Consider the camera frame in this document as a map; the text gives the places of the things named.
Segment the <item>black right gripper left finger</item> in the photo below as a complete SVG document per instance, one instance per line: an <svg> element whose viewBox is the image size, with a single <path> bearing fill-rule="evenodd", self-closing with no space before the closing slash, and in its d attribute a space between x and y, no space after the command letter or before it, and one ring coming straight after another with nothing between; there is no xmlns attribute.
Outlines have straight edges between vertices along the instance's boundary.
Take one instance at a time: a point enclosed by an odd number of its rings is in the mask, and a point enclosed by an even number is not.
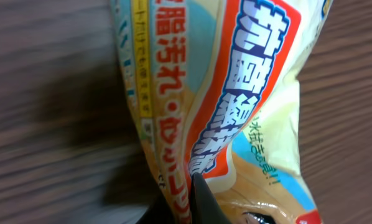
<svg viewBox="0 0 372 224"><path fill-rule="evenodd" d="M136 224L175 224L173 213L165 197L159 195Z"/></svg>

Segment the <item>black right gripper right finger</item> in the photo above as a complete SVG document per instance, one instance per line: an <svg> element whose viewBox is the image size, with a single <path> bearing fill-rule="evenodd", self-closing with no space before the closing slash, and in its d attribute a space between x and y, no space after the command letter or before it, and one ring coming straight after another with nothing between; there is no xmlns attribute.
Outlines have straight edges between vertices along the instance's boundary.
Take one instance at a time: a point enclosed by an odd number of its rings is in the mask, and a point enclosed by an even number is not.
<svg viewBox="0 0 372 224"><path fill-rule="evenodd" d="M192 176L190 211L193 224L231 224L199 173Z"/></svg>

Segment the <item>colourful wet wipes pack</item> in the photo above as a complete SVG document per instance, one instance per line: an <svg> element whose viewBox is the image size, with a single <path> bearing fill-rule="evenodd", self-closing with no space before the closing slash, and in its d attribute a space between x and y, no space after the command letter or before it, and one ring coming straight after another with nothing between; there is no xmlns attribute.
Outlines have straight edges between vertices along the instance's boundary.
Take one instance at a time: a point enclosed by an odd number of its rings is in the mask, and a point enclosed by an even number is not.
<svg viewBox="0 0 372 224"><path fill-rule="evenodd" d="M194 173L231 223L322 224L300 84L331 0L111 0L129 110L175 223Z"/></svg>

